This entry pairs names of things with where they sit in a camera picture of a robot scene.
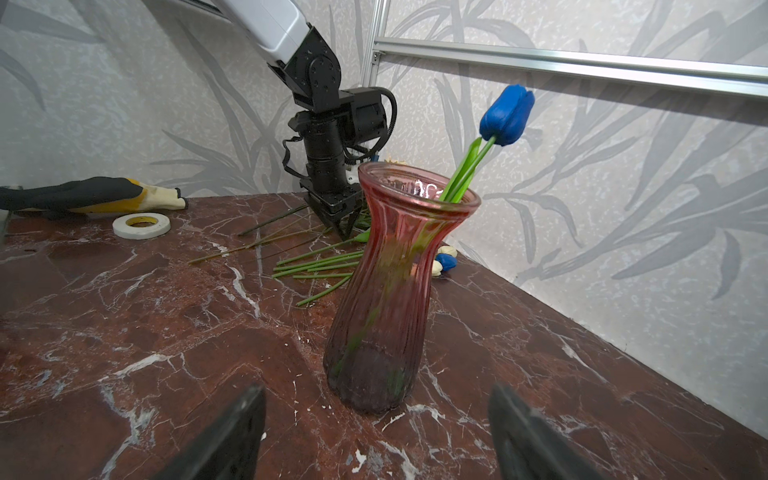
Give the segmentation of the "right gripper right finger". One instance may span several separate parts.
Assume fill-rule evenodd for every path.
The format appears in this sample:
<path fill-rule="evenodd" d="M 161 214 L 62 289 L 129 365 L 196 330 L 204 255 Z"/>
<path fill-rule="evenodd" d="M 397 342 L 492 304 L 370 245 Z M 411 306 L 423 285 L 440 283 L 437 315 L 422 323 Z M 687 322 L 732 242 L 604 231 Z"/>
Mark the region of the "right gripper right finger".
<path fill-rule="evenodd" d="M 488 417 L 504 479 L 599 479 L 601 474 L 508 385 L 493 386 Z"/>

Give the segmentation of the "blue tulip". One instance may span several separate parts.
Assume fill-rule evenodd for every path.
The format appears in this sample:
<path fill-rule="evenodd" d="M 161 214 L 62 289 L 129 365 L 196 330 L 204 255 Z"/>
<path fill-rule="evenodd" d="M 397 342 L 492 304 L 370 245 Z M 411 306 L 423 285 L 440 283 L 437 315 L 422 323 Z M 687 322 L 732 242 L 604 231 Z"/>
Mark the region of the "blue tulip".
<path fill-rule="evenodd" d="M 476 170 L 494 146 L 505 147 L 522 136 L 535 104 L 534 93 L 521 85 L 507 86 L 488 108 L 479 124 L 479 137 L 471 144 L 439 200 L 459 203 Z"/>

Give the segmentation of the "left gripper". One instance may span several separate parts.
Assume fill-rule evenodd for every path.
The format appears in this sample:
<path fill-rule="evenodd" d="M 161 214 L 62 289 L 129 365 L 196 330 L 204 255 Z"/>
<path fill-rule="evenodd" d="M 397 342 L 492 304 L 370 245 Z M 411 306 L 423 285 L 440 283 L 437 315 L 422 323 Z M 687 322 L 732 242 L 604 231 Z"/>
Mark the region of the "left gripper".
<path fill-rule="evenodd" d="M 290 165 L 290 151 L 283 169 L 300 180 L 306 203 L 322 223 L 334 231 L 350 231 L 364 203 L 361 187 L 347 179 L 346 168 L 371 160 L 390 139 L 397 119 L 394 94 L 383 87 L 360 87 L 339 92 L 337 108 L 314 113 L 298 112 L 289 127 L 290 140 L 304 145 L 304 174 Z"/>

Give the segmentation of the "tulip bunch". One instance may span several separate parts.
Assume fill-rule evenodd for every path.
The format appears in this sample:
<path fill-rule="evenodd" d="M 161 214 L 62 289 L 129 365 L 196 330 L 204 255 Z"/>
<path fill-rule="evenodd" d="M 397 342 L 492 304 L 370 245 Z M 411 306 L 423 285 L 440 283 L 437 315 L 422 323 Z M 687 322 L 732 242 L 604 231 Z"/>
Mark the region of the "tulip bunch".
<path fill-rule="evenodd" d="M 300 212 L 307 210 L 308 208 L 309 208 L 308 206 L 299 206 L 299 207 L 292 208 L 266 221 L 260 222 L 255 226 L 238 233 L 236 236 L 237 237 L 248 236 L 268 225 L 281 221 L 284 218 L 297 215 Z M 200 264 L 202 262 L 205 262 L 214 258 L 224 257 L 240 251 L 251 250 L 251 249 L 255 249 L 256 247 L 274 244 L 284 239 L 313 233 L 315 232 L 315 230 L 317 230 L 317 227 L 310 227 L 309 229 L 305 229 L 305 230 L 299 230 L 291 233 L 280 234 L 280 232 L 282 232 L 283 230 L 286 230 L 287 228 L 292 226 L 294 223 L 300 222 L 303 219 L 304 217 L 300 217 L 298 220 L 294 221 L 293 223 L 286 224 L 283 227 L 279 228 L 277 231 L 275 231 L 271 235 L 255 240 L 252 243 L 241 245 L 233 249 L 220 251 L 210 255 L 198 257 L 198 258 L 189 260 L 187 263 L 188 265 Z M 320 298 L 330 294 L 331 292 L 334 292 L 335 290 L 337 290 L 338 288 L 345 285 L 348 281 L 351 280 L 353 273 L 352 273 L 352 270 L 350 269 L 358 266 L 358 264 L 360 263 L 363 257 L 363 250 L 358 249 L 358 250 L 352 251 L 351 253 L 341 253 L 341 254 L 333 255 L 326 258 L 320 258 L 320 255 L 326 251 L 335 250 L 337 248 L 340 248 L 352 243 L 360 244 L 360 245 L 367 244 L 370 237 L 370 226 L 371 226 L 370 211 L 368 207 L 363 207 L 361 210 L 361 213 L 357 216 L 353 224 L 353 230 L 355 229 L 359 230 L 357 235 L 355 235 L 354 237 L 348 240 L 343 240 L 336 244 L 327 245 L 325 247 L 322 247 L 314 251 L 309 251 L 308 253 L 305 253 L 302 255 L 280 260 L 276 263 L 276 266 L 273 269 L 272 277 L 281 278 L 281 277 L 290 275 L 291 278 L 297 279 L 297 280 L 315 280 L 315 279 L 328 279 L 328 278 L 340 279 L 336 284 L 326 288 L 322 292 L 299 301 L 296 304 L 296 306 L 298 307 L 305 306 L 307 304 L 310 304 L 312 302 L 319 300 Z M 317 256 L 317 258 L 309 262 L 305 262 L 301 264 L 296 263 L 299 260 L 304 260 L 306 258 L 315 257 L 315 256 Z M 442 274 L 447 273 L 449 270 L 455 268 L 457 264 L 458 264 L 458 250 L 452 246 L 443 245 L 437 251 L 435 260 L 433 261 L 431 275 L 433 278 L 437 278 Z"/>

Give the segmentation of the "red glass vase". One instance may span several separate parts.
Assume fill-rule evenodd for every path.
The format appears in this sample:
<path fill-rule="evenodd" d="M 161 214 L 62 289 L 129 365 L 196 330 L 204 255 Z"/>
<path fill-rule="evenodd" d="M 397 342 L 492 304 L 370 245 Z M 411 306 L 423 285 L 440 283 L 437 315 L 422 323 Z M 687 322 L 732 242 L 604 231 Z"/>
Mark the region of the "red glass vase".
<path fill-rule="evenodd" d="M 481 199 L 466 191 L 445 202 L 447 178 L 407 165 L 366 163 L 358 175 L 370 235 L 330 327 L 323 367 L 344 405 L 380 415 L 404 401 L 419 369 L 437 251 Z"/>

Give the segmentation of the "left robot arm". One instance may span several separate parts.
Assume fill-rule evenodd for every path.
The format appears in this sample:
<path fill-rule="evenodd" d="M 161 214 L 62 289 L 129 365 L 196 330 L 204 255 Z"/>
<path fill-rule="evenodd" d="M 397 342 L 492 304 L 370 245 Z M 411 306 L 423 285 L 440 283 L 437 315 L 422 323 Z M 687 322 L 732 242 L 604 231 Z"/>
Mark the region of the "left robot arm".
<path fill-rule="evenodd" d="M 294 141 L 305 148 L 305 172 L 289 153 L 284 170 L 299 179 L 306 202 L 325 226 L 347 240 L 364 206 L 347 167 L 371 160 L 390 139 L 398 107 L 383 87 L 343 90 L 331 46 L 292 1 L 211 1 L 202 8 L 231 21 L 290 90 L 299 112 L 290 120 Z"/>

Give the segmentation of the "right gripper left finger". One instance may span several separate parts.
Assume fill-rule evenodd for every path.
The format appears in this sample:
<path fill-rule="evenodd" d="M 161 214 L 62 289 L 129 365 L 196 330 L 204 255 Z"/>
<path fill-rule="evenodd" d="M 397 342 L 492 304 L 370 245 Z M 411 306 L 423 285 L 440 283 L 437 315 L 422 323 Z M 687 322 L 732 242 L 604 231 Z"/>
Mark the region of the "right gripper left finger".
<path fill-rule="evenodd" d="M 252 479 L 266 421 L 264 388 L 249 386 L 156 479 Z"/>

